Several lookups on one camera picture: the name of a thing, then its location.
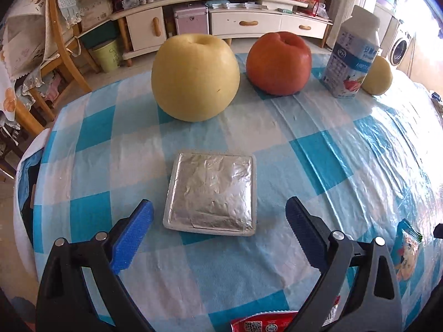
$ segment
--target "plastic table cover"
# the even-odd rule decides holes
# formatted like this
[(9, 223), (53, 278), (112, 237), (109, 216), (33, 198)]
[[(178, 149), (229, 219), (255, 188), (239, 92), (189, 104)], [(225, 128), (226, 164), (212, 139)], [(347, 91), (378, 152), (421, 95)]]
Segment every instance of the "plastic table cover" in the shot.
[[(407, 218), (424, 236), (414, 274), (401, 288), (405, 326), (424, 306), (442, 272), (442, 120), (426, 89), (394, 71), (385, 95), (362, 90), (335, 99), (320, 83), (329, 55), (313, 55), (297, 95), (275, 98), (254, 88), (237, 55), (238, 93), (202, 123), (158, 108), (150, 72), (105, 86), (60, 112), (38, 176), (34, 250), (41, 277), (54, 240), (89, 240), (127, 217), (142, 198), (154, 222), (130, 267), (120, 273), (132, 299), (161, 331), (229, 331), (229, 321), (297, 310), (320, 273), (309, 266), (284, 206), (298, 196), (328, 227), (393, 245)], [(164, 204), (180, 149), (247, 151), (257, 160), (257, 226), (252, 237), (165, 229)], [(349, 291), (349, 270), (342, 295)], [(110, 321), (90, 270), (98, 314)]]

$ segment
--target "plastic bottle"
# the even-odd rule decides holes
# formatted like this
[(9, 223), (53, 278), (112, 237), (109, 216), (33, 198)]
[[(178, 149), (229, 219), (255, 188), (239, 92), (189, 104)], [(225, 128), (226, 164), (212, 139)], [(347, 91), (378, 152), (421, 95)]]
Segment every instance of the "plastic bottle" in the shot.
[(380, 47), (379, 27), (380, 19), (358, 5), (340, 26), (321, 80), (334, 97), (356, 95)]

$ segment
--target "green trash can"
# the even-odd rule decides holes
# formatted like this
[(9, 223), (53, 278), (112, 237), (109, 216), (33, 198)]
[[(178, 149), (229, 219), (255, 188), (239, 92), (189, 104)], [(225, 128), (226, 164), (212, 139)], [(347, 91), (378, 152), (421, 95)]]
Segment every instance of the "green trash can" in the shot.
[(117, 40), (105, 41), (92, 49), (94, 57), (104, 72), (115, 70), (121, 62)]

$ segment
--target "floor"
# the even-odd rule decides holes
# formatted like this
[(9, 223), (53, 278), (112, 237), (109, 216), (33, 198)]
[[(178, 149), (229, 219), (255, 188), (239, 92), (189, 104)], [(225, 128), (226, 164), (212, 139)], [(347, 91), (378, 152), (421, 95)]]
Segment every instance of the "floor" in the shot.
[[(234, 39), (231, 48), (234, 53), (247, 53), (256, 40), (256, 38)], [(307, 38), (305, 41), (313, 53), (329, 53), (328, 50), (318, 47), (317, 39)], [(91, 88), (97, 90), (113, 82), (151, 70), (155, 55), (155, 53), (149, 53), (132, 59), (133, 65), (130, 68), (121, 66), (111, 73), (87, 72), (84, 76)], [(60, 96), (56, 112), (58, 113), (63, 106), (82, 95), (83, 91), (80, 87), (73, 84)], [(27, 146), (21, 146), (21, 148), (24, 151)], [(12, 166), (17, 166), (19, 162), (15, 155), (7, 156), (7, 160)], [(35, 304), (38, 282), (26, 273), (16, 249), (12, 221), (13, 186), (14, 182), (10, 178), (7, 178), (6, 182), (0, 182), (0, 287), (20, 312), (23, 307), (14, 297), (20, 296)]]

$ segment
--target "plastic bag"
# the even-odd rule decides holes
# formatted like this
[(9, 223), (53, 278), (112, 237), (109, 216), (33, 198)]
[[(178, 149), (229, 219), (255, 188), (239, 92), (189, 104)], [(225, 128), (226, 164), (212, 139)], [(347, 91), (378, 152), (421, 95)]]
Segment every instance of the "plastic bag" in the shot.
[(326, 7), (325, 7), (324, 3), (318, 4), (317, 16), (322, 17), (323, 19), (329, 20), (329, 16), (326, 12)]
[(414, 273), (422, 238), (423, 236), (408, 220), (403, 219), (398, 223), (391, 258), (402, 296), (408, 286), (409, 278)]
[[(335, 319), (339, 302), (340, 296), (337, 296), (323, 326), (331, 323)], [(231, 321), (231, 329), (232, 332), (283, 332), (297, 313), (298, 311), (273, 311), (257, 313), (247, 318), (236, 318)]]
[(123, 0), (121, 4), (123, 5), (123, 9), (128, 10), (140, 5), (140, 0)]

